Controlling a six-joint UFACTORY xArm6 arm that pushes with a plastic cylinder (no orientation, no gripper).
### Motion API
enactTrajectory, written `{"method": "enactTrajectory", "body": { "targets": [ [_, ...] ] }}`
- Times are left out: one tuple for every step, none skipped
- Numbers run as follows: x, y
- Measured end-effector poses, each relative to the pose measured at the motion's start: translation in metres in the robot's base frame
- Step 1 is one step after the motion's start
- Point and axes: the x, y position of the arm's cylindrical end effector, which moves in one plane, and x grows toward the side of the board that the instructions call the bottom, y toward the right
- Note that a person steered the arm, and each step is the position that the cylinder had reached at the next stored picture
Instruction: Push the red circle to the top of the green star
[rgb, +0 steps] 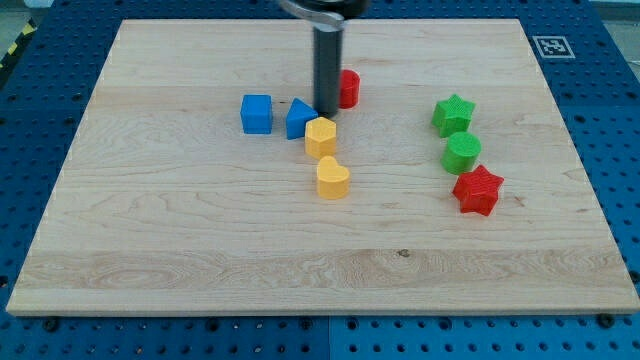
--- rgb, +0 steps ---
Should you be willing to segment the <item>black robot arm flange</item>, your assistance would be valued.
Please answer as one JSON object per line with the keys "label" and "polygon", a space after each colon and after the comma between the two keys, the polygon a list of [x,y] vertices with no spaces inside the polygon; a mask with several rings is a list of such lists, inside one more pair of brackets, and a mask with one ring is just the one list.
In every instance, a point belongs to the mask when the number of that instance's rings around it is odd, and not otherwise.
{"label": "black robot arm flange", "polygon": [[347,20],[363,15],[370,0],[278,0],[286,13],[314,25],[340,30]]}

